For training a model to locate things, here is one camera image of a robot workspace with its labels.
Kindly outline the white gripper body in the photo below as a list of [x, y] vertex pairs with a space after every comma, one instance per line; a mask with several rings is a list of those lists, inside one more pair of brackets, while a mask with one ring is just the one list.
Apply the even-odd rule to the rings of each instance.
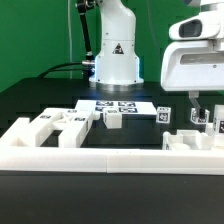
[[209, 40], [173, 42], [163, 56], [160, 83], [166, 91], [224, 90], [224, 52]]

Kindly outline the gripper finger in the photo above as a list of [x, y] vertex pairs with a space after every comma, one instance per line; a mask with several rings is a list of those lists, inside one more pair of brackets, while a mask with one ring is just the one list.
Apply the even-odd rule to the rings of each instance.
[[198, 91], [189, 91], [189, 100], [192, 103], [193, 108], [196, 108], [196, 109], [202, 108], [197, 101], [198, 97], [199, 97], [199, 92]]

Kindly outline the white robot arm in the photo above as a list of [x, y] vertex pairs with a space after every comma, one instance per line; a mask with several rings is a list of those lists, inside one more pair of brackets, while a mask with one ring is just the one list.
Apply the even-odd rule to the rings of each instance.
[[[187, 91], [195, 107], [201, 91], [224, 90], [224, 0], [183, 0], [198, 15], [169, 28], [173, 42], [162, 60], [161, 87]], [[135, 54], [136, 18], [121, 0], [96, 0], [101, 12], [101, 50], [95, 58], [92, 87], [126, 91], [144, 83]]]

